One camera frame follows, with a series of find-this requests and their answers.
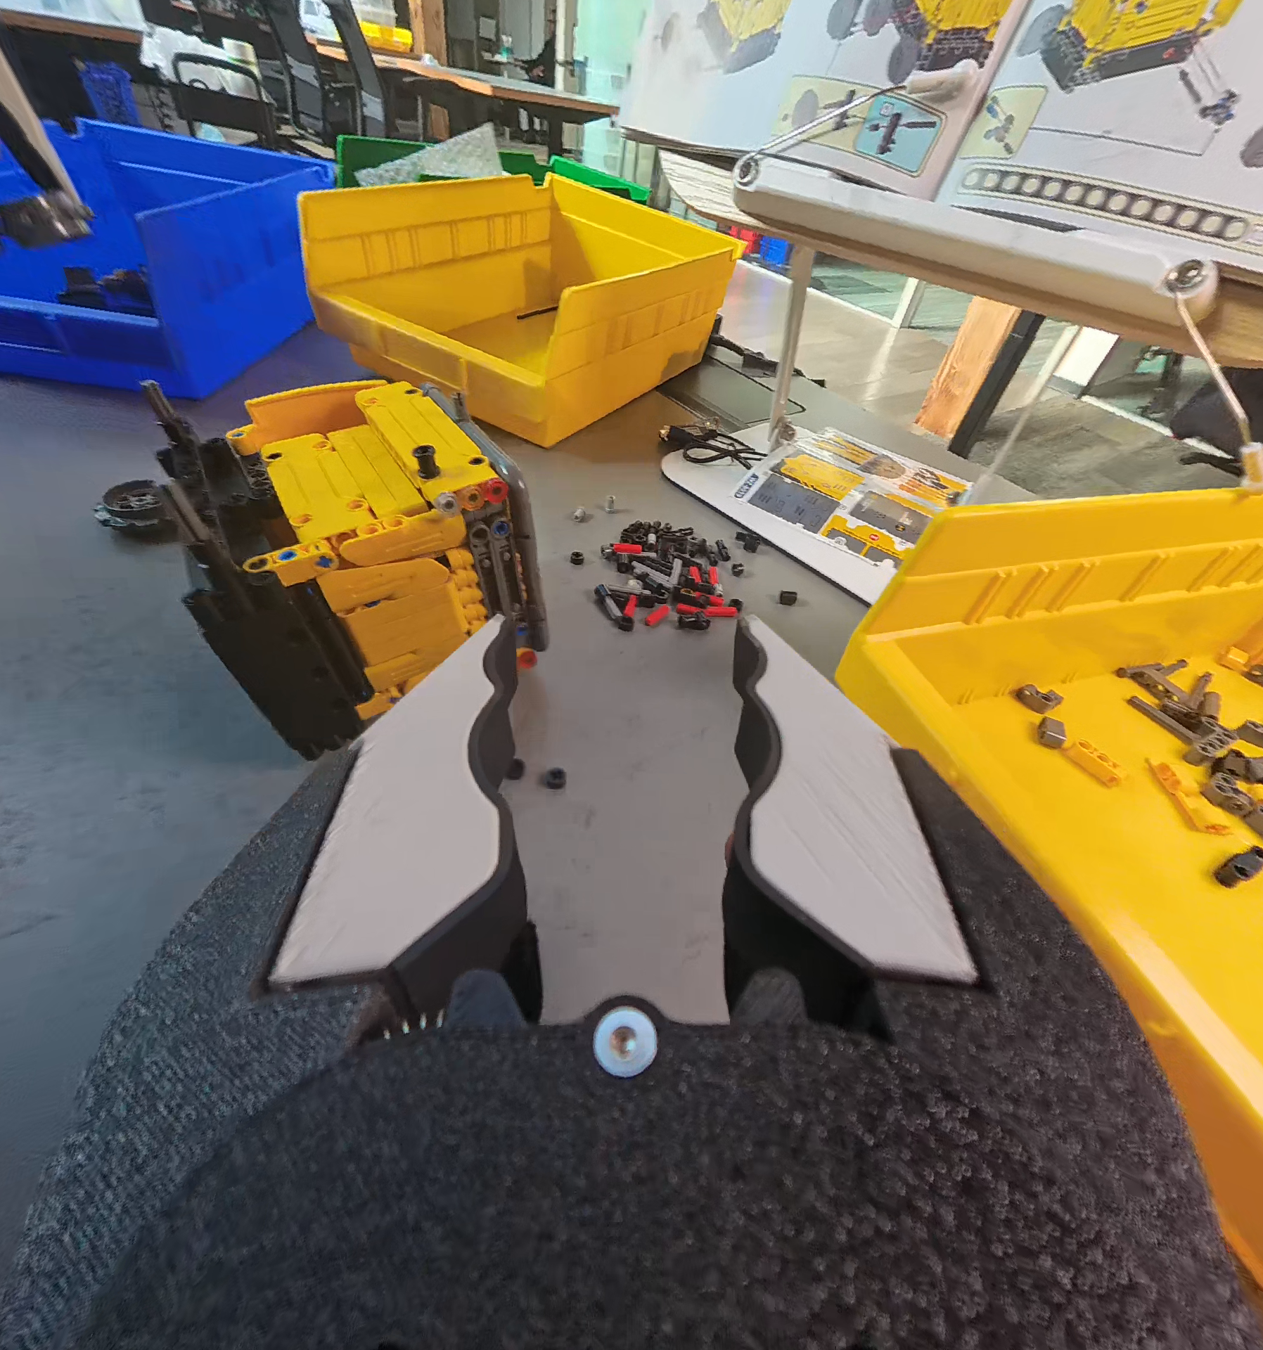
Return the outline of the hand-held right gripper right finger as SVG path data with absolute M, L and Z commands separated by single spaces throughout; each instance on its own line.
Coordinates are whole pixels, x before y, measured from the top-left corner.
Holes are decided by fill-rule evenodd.
M 895 740 L 764 617 L 739 617 L 745 800 L 724 876 L 724 993 L 781 972 L 812 1022 L 881 1022 L 878 985 L 978 989 L 978 954 Z

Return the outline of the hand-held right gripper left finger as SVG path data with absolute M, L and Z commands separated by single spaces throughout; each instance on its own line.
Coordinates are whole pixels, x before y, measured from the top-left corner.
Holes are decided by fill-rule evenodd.
M 467 972 L 497 972 L 529 1022 L 545 1014 L 512 807 L 512 617 L 488 617 L 354 746 L 341 797 L 270 954 L 275 993 L 378 985 L 411 1022 Z

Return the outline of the dark grey lego wheel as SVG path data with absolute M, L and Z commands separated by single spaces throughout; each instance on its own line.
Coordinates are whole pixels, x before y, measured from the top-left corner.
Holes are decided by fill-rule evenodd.
M 132 539 L 163 539 L 173 532 L 173 517 L 157 482 L 118 482 L 95 504 L 95 525 Z
M 90 221 L 90 207 L 62 193 L 0 204 L 0 236 L 21 250 L 82 242 Z

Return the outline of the yellow parts bin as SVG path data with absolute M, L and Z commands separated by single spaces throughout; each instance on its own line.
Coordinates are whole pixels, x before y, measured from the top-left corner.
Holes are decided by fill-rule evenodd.
M 1091 944 L 1263 1285 L 1263 829 L 1171 701 L 1263 755 L 1263 495 L 952 507 L 841 690 L 921 753 Z
M 696 371 L 745 254 L 557 174 L 310 193 L 299 236 L 315 323 L 358 367 L 541 450 Z

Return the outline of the blue plastic bin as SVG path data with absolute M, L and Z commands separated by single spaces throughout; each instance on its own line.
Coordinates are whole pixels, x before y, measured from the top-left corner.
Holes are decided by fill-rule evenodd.
M 203 397 L 310 323 L 299 194 L 331 163 L 102 121 L 47 133 L 95 221 L 0 254 L 0 372 Z M 60 304 L 66 265 L 144 265 L 157 315 Z

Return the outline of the yellow black lego model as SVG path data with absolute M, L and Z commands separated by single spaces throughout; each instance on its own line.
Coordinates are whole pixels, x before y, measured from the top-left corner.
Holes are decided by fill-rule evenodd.
M 550 646 L 533 495 L 463 393 L 361 377 L 248 397 L 199 436 L 140 380 L 165 450 L 183 608 L 305 760 L 341 753 L 490 617 Z

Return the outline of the heap of small lego parts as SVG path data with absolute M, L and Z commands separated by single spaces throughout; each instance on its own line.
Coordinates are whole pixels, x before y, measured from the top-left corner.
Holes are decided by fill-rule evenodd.
M 1263 690 L 1205 659 L 1020 679 L 963 708 L 1000 820 L 1083 935 L 1263 998 Z

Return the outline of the lego instruction booklet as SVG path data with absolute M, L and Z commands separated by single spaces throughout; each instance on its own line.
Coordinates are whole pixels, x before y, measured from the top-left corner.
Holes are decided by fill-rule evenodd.
M 653 2 L 618 123 L 1263 274 L 1263 0 Z

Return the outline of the heap of dark lego parts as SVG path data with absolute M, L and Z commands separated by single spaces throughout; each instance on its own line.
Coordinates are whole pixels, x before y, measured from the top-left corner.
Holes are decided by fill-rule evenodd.
M 66 306 L 157 315 L 144 265 L 111 269 L 111 274 L 95 274 L 90 265 L 66 265 L 62 274 L 66 274 L 66 285 L 60 290 L 60 304 L 66 304 Z

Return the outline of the blue mesh crate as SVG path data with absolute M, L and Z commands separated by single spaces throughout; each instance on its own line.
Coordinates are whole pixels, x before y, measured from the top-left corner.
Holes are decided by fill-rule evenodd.
M 90 121 L 140 129 L 132 80 L 118 61 L 76 61 Z

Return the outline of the pile of black red pins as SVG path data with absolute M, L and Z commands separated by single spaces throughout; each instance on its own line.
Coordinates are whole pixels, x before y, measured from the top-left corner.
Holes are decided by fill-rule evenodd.
M 764 537 L 746 526 L 714 539 L 691 525 L 633 521 L 616 539 L 574 549 L 571 564 L 596 567 L 592 603 L 616 633 L 711 633 L 745 613 L 739 580 L 759 549 Z

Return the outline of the yellow grey sticker sheet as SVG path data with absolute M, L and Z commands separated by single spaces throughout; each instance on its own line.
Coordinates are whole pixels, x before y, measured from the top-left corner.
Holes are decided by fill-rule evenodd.
M 967 491 L 974 482 L 946 470 L 824 429 L 759 456 L 737 497 L 866 564 L 901 567 L 932 521 Z

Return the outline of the green plastic bin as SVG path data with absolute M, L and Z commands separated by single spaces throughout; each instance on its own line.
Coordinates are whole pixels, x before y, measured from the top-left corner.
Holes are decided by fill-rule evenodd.
M 463 133 L 455 142 L 388 142 L 388 139 L 335 139 L 335 187 L 392 187 L 392 184 L 445 184 L 445 179 L 574 179 L 580 187 L 650 204 L 653 193 L 616 179 L 608 169 L 580 164 L 574 158 L 541 163 L 533 150 L 497 150 L 490 123 Z

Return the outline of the clear bubble wrap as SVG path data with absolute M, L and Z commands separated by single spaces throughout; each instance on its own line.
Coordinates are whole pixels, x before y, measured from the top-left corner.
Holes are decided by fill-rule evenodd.
M 403 187 L 403 184 L 445 184 L 445 179 L 501 179 L 501 155 L 494 123 L 478 123 L 449 142 L 388 142 L 358 139 L 347 158 L 349 187 Z

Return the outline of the wooden pillar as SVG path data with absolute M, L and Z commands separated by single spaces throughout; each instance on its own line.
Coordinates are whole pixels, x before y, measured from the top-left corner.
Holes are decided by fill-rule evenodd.
M 1006 353 L 1010 334 L 1025 313 L 978 293 L 925 388 L 913 432 L 952 440 L 986 392 L 992 363 Z

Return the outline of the long wood top desk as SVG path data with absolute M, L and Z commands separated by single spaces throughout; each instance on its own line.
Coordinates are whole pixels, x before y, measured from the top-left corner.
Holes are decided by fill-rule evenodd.
M 378 72 L 378 89 L 388 102 L 388 121 L 383 121 L 388 139 L 398 129 L 398 114 L 414 107 L 414 129 L 422 133 L 422 142 L 442 142 L 445 133 L 438 133 L 434 114 L 463 121 L 471 114 L 471 99 L 501 102 L 512 114 L 522 107 L 529 116 L 537 116 L 550 129 L 545 133 L 550 155 L 560 155 L 571 123 L 618 121 L 618 102 L 580 90 L 557 90 L 533 80 L 442 65 L 438 56 L 411 56 L 403 50 L 369 44 L 366 54 Z

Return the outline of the white book stand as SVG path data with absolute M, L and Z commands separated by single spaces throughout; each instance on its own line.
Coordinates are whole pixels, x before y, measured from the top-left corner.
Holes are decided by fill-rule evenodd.
M 1039 116 L 1059 102 L 1036 83 L 992 89 L 967 139 L 992 133 L 999 155 L 959 155 L 935 201 L 874 187 L 847 164 L 820 164 L 798 150 L 833 133 L 845 114 L 890 102 L 917 107 L 901 90 L 855 94 L 812 116 L 764 150 L 724 163 L 711 155 L 661 155 L 667 187 L 714 226 L 745 226 L 795 245 L 795 290 L 781 363 L 795 363 L 813 254 L 907 269 L 908 282 L 974 293 L 935 392 L 967 377 L 974 393 L 917 464 L 967 478 L 959 504 L 1010 504 L 1025 491 L 1006 478 L 1020 436 L 1075 336 L 1112 334 L 1201 359 L 1223 392 L 1242 472 L 1253 440 L 1230 372 L 1263 371 L 1263 210 L 1214 201 L 1201 158 L 1164 150 L 1166 179 L 1153 184 L 1130 163 L 1135 142 L 1105 139 L 1099 169 L 1081 150 L 1023 155 L 1030 142 L 1081 142 Z

